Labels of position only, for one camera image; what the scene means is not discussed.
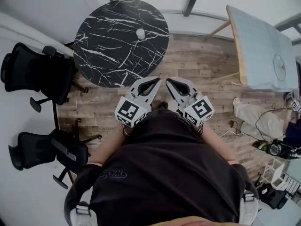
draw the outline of strap buckle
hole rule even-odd
[[[250,191],[245,191],[243,198],[244,202],[253,202],[255,200],[255,195]]]
[[[76,214],[77,215],[89,215],[91,216],[90,209],[88,206],[76,205]]]

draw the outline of black office chair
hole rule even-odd
[[[62,105],[68,100],[71,85],[83,93],[83,88],[73,82],[77,69],[73,59],[65,58],[52,46],[45,46],[43,54],[36,53],[22,43],[17,43],[12,53],[3,60],[0,78],[7,92],[29,89],[41,92],[47,97],[39,101],[30,98],[30,104],[41,112],[41,104],[52,100]]]
[[[102,136],[97,135],[85,141],[80,141],[78,138],[78,129],[72,133],[55,129],[49,135],[22,132],[18,136],[18,145],[15,147],[8,146],[10,158],[16,169],[23,170],[53,162],[56,157],[66,168],[58,178],[53,175],[53,179],[60,186],[68,189],[68,186],[63,183],[66,173],[73,183],[70,171],[78,174],[90,156],[85,143],[97,138],[101,139]]]
[[[51,144],[51,132],[49,135],[37,135],[21,132],[18,135],[18,145],[8,146],[11,161],[14,167],[22,171],[34,166],[53,162],[56,156],[56,148]]]
[[[70,171],[78,174],[81,171],[82,167],[87,164],[90,154],[85,143],[88,143],[95,139],[102,139],[102,136],[98,134],[95,137],[80,141],[78,127],[79,122],[81,122],[81,119],[76,120],[73,132],[67,133],[65,131],[59,130],[54,134],[51,141],[52,144],[59,149],[59,152],[56,155],[56,159],[66,167],[58,178],[53,175],[53,179],[65,189],[68,189],[68,186],[63,183],[63,179],[66,174],[68,173],[68,176],[73,183],[73,178]]]

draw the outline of table leg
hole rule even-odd
[[[215,83],[215,82],[218,82],[218,81],[222,81],[222,80],[224,80],[224,79],[227,79],[227,78],[229,78],[229,77],[232,77],[232,76],[235,76],[235,75],[238,75],[238,74],[239,74],[239,72],[232,73],[232,74],[228,74],[228,75],[225,75],[225,76],[222,76],[222,77],[219,77],[219,78],[216,78],[216,79],[207,81],[206,84],[209,84],[209,83]]]
[[[213,32],[211,32],[210,34],[208,34],[205,38],[205,40],[209,39],[210,37],[212,37],[212,35],[218,33],[220,30],[224,29],[225,27],[229,26],[230,20],[228,20],[227,22],[225,22],[224,24],[222,24],[221,26],[219,26],[217,29],[215,29]]]

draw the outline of white pants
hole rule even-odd
[[[234,104],[234,115],[245,122],[240,130],[252,136],[258,136],[259,131],[255,127],[255,123],[260,115],[266,110],[262,107],[250,104],[243,104],[240,101]],[[267,112],[257,122],[257,128],[263,135],[272,139],[278,139],[283,136],[283,120],[272,112]]]

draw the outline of round table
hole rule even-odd
[[[109,2],[88,16],[74,41],[74,60],[90,82],[132,85],[164,57],[169,30],[163,15],[140,0]]]

